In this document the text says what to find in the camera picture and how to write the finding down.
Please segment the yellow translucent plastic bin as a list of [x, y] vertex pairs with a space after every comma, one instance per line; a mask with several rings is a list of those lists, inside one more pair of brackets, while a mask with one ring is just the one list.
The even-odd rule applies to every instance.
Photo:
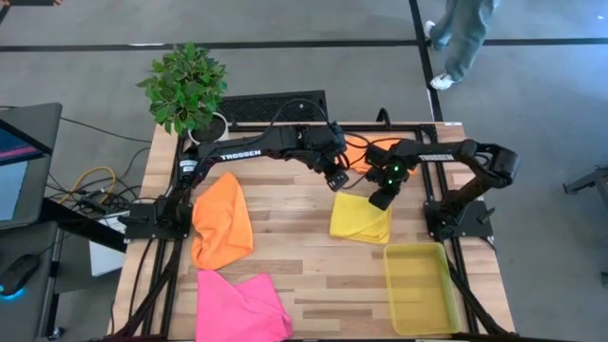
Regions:
[[383, 263], [396, 333], [440, 335], [462, 330], [442, 244], [391, 244], [384, 249]]

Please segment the person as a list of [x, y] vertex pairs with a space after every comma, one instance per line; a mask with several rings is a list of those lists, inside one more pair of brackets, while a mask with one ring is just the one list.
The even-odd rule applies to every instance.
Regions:
[[430, 45], [437, 50], [447, 48], [443, 70], [429, 82], [432, 88], [447, 90], [464, 79], [485, 42], [499, 4], [500, 0], [446, 0], [440, 20], [424, 23]]

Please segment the pink microfiber towel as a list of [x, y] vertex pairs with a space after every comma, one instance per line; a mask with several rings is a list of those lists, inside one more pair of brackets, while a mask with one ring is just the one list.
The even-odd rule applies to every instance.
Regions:
[[233, 285], [215, 271], [198, 272], [196, 342], [282, 342], [293, 333], [269, 275]]

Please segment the green artificial plant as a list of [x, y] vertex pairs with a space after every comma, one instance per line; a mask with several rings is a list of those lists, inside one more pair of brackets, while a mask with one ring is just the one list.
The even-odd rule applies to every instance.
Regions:
[[150, 75], [137, 83], [150, 101], [155, 122], [171, 134], [203, 129], [227, 91], [226, 65], [192, 42], [174, 49], [152, 62]]

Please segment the monitor on stand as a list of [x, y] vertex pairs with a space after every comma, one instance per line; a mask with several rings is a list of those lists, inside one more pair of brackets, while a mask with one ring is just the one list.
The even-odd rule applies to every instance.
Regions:
[[62, 111], [59, 103], [0, 109], [0, 230], [38, 219]]

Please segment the white paper sheet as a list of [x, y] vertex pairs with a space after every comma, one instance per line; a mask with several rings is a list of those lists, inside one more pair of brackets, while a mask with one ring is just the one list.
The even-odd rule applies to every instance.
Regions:
[[[128, 211], [106, 215], [98, 219], [98, 222], [114, 231], [124, 234], [125, 225], [119, 222], [118, 217], [126, 216]], [[119, 270], [124, 265], [124, 252], [119, 252], [105, 247], [96, 242], [89, 243], [90, 270], [94, 277], [103, 276], [110, 272]]]

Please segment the grey side desk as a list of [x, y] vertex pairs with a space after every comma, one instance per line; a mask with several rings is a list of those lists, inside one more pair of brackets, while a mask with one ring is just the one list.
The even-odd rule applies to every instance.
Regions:
[[123, 234], [51, 199], [43, 200], [32, 224], [0, 230], [0, 273], [25, 254], [38, 255], [41, 261], [18, 294], [0, 296], [0, 342], [62, 335], [55, 324], [60, 295], [95, 284], [84, 269], [89, 263], [85, 239], [119, 252], [126, 248]]

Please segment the black chair base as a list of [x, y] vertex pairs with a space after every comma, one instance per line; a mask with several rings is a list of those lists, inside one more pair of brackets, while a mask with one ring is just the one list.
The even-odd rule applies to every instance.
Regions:
[[601, 199], [608, 202], [608, 165], [597, 166], [589, 174], [562, 185], [566, 194], [575, 195], [585, 188], [595, 187]]

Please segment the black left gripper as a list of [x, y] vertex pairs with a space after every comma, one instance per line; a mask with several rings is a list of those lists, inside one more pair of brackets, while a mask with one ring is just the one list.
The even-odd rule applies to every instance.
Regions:
[[325, 180], [329, 188], [337, 192], [349, 181], [349, 176], [344, 171], [348, 169], [344, 132], [337, 123], [330, 123], [324, 126], [313, 126], [309, 133], [313, 151], [312, 170], [335, 172], [331, 175], [326, 174]]

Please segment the yellow microfiber towel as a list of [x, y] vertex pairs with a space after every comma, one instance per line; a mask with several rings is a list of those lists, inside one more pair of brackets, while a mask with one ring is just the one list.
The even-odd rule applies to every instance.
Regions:
[[362, 196], [338, 193], [334, 198], [329, 234], [372, 244], [390, 241], [391, 208], [379, 209]]

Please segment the white plant pot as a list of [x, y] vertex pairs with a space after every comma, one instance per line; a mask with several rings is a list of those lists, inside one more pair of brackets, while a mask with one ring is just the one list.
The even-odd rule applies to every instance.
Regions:
[[188, 130], [188, 137], [193, 144], [215, 143], [229, 137], [229, 124], [222, 114], [213, 113], [212, 119], [204, 126]]

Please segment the orange microfiber towel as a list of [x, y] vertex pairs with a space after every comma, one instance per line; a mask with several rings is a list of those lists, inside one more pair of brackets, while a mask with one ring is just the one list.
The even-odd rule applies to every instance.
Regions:
[[196, 268], [215, 271], [254, 250], [252, 223], [238, 179], [222, 175], [197, 197], [192, 217], [191, 258]]
[[357, 138], [354, 136], [347, 136], [346, 143], [346, 157], [350, 162], [351, 170], [365, 174], [371, 168], [371, 166], [365, 162], [365, 154], [368, 143], [374, 146], [380, 147], [384, 150], [389, 150], [393, 144], [396, 144], [400, 140], [397, 136], [363, 136]]

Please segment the black floor grille mat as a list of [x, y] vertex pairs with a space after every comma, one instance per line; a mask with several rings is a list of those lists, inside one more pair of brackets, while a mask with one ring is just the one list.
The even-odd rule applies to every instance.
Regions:
[[[284, 104], [302, 99], [315, 102], [325, 113], [328, 112], [325, 91], [309, 90], [225, 97], [219, 106], [219, 113], [228, 122], [270, 122]], [[281, 110], [277, 121], [319, 122], [323, 121], [323, 116], [308, 103], [293, 103]]]

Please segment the black computer mouse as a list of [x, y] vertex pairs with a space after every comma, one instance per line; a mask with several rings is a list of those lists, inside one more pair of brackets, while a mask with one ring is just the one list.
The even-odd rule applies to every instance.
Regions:
[[37, 271], [40, 263], [40, 257], [35, 254], [18, 257], [5, 271], [0, 273], [0, 296], [17, 295]]

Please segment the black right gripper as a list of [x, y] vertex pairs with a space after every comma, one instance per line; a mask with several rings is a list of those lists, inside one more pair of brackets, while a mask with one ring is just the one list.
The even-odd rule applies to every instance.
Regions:
[[409, 170], [400, 163], [372, 165], [366, 173], [366, 179], [376, 183], [379, 190], [370, 195], [369, 203], [386, 211], [395, 197], [394, 193], [400, 192], [402, 183], [408, 178]]

